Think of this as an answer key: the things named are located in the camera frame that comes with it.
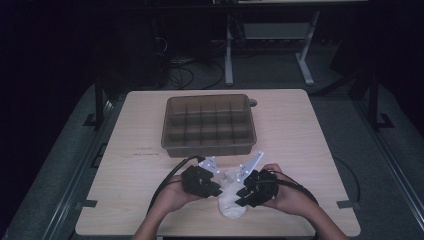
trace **white object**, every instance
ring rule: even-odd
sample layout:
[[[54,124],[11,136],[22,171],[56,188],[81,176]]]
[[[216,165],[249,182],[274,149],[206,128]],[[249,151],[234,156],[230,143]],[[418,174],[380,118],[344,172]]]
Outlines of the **white object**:
[[[199,167],[213,173],[218,174],[219,169],[216,167],[216,160],[215,156],[213,157],[207,157],[204,161],[201,161],[199,163]]]
[[[240,176],[237,178],[237,182],[241,183],[252,173],[253,169],[255,169],[256,165],[261,160],[263,155],[263,152],[259,152],[258,155],[256,155],[249,161],[240,164]]]
[[[240,197],[236,194],[244,188],[243,184],[236,181],[239,175],[238,169],[232,169],[225,172],[226,178],[221,180],[222,193],[218,197],[219,211],[227,218],[236,219],[244,215],[246,207],[241,207],[235,203]]]

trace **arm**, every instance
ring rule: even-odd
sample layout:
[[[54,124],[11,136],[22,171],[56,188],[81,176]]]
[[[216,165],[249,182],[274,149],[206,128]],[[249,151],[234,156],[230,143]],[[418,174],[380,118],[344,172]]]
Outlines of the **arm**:
[[[277,164],[267,164],[264,166],[264,169],[282,172]],[[293,182],[282,174],[277,173],[276,176],[279,179]],[[312,227],[314,227],[323,240],[348,239],[320,206],[298,190],[280,185],[277,196],[263,205],[287,214],[304,217],[311,223]]]
[[[158,195],[155,203],[141,223],[132,240],[153,240],[162,220],[170,212],[181,209],[185,204],[198,200],[200,197],[184,192],[181,176],[174,176]]]

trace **table leg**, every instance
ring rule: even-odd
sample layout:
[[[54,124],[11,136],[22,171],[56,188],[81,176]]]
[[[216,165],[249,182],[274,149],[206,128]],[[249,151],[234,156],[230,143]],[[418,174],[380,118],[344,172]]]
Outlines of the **table leg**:
[[[311,45],[312,37],[314,36],[315,27],[318,21],[319,11],[315,12],[312,20],[309,24],[308,31],[305,37],[305,45],[302,48],[300,53],[296,53],[296,60],[299,64],[300,70],[302,71],[303,79],[305,80],[306,85],[314,85],[314,80],[312,79],[311,73],[309,72],[308,65],[306,64],[306,55]]]
[[[231,62],[231,33],[227,27],[227,52],[225,54],[225,84],[233,86],[233,64]]]

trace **black cable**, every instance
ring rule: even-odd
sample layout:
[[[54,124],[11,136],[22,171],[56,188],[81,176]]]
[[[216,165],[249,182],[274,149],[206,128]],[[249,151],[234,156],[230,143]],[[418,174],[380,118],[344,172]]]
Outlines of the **black cable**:
[[[71,235],[69,236],[68,240],[71,240],[75,235],[75,229],[72,231]]]
[[[222,71],[222,73],[221,73],[221,77],[218,79],[218,81],[216,81],[216,82],[212,83],[211,85],[208,85],[208,86],[206,86],[206,87],[203,87],[203,88],[201,88],[200,90],[206,90],[206,89],[208,89],[208,88],[211,88],[211,87],[213,87],[213,86],[217,85],[218,83],[220,83],[220,82],[222,81],[222,79],[224,78],[224,74],[225,74],[225,70],[224,70],[224,68],[223,68],[223,67],[222,67],[219,63],[217,63],[217,62],[215,62],[215,61],[210,60],[210,62],[211,62],[211,63],[213,63],[213,64],[215,64],[215,65],[217,65],[217,66],[221,69],[221,71]]]
[[[191,79],[190,79],[190,81],[187,84],[183,85],[184,84],[184,80],[182,79],[182,77],[181,77],[181,79],[178,79],[177,77],[175,77],[171,73],[169,74],[170,76],[168,76],[168,77],[169,77],[169,80],[170,80],[172,86],[174,86],[177,90],[184,90],[184,88],[186,88],[188,85],[190,85],[193,82],[193,80],[194,80],[194,73],[191,70],[187,69],[187,68],[178,68],[178,70],[180,72],[180,75],[181,75],[181,70],[184,70],[184,71],[187,71],[188,73],[190,73]]]
[[[165,177],[165,179],[163,179],[163,181],[160,183],[159,187],[156,189],[155,193],[153,194],[152,200],[150,201],[150,204],[149,204],[149,208],[147,209],[147,213],[149,213],[150,209],[152,208],[153,204],[156,201],[156,198],[158,197],[158,195],[162,191],[162,189],[164,189],[168,185],[169,180],[175,175],[175,173],[181,167],[183,167],[188,161],[190,161],[194,158],[196,158],[198,162],[205,160],[205,158],[201,157],[201,156],[191,156],[191,157],[188,157],[188,158],[182,160],[174,169],[172,169],[172,171]]]
[[[282,172],[279,172],[279,171],[274,171],[274,170],[271,170],[271,171],[269,171],[270,173],[279,173],[279,174],[281,174],[281,175],[283,175],[284,177],[286,177],[286,178],[288,178],[288,179],[290,179],[290,180],[292,180],[294,183],[296,183],[297,185],[300,185],[298,182],[296,182],[293,178],[291,178],[291,177],[289,177],[289,176],[287,176],[286,174],[284,174],[284,173],[282,173]]]
[[[349,167],[349,165],[347,165],[347,163],[345,163],[344,161],[342,161],[340,158],[332,156],[334,160],[337,160],[339,163],[341,163],[342,165],[344,165],[346,167],[346,169],[352,174],[353,179],[355,180],[355,184],[356,184],[356,200],[355,202],[359,203],[359,201],[361,200],[361,188],[359,185],[359,181],[358,178],[356,177],[355,172],[352,170],[352,168]]]

